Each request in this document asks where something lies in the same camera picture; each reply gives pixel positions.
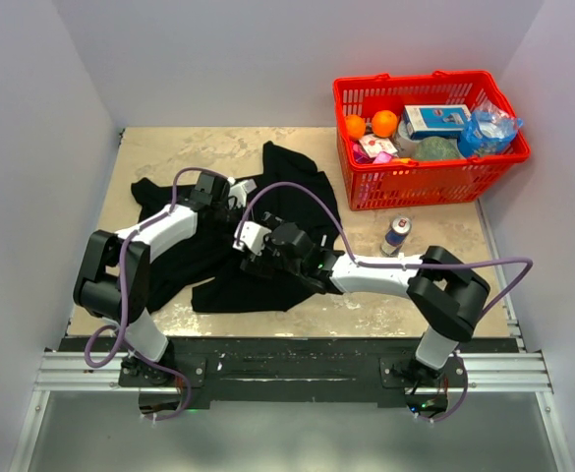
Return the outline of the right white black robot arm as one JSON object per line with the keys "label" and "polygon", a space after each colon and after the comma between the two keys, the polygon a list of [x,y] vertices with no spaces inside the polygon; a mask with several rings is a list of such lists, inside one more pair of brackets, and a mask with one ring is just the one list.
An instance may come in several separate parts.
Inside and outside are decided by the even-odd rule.
{"label": "right white black robot arm", "polygon": [[482,317],[489,284],[447,250],[430,246],[421,256],[351,258],[324,248],[293,222],[245,222],[233,247],[246,257],[242,270],[271,278],[278,271],[296,277],[317,294],[375,293],[413,302],[428,328],[408,361],[395,374],[414,387],[435,385],[459,344],[469,341]]}

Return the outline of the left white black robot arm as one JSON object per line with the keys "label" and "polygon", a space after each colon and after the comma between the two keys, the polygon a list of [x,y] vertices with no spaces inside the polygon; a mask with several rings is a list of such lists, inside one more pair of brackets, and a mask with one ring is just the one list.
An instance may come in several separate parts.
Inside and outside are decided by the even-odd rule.
{"label": "left white black robot arm", "polygon": [[179,358],[150,313],[167,278],[181,289],[208,278],[231,255],[232,237],[256,185],[207,169],[198,173],[188,193],[174,187],[170,201],[154,215],[89,236],[73,299],[115,335],[100,360],[92,355],[98,336],[90,337],[85,348],[90,368],[107,366],[126,347],[122,366],[128,375],[154,385],[201,385],[203,363]]}

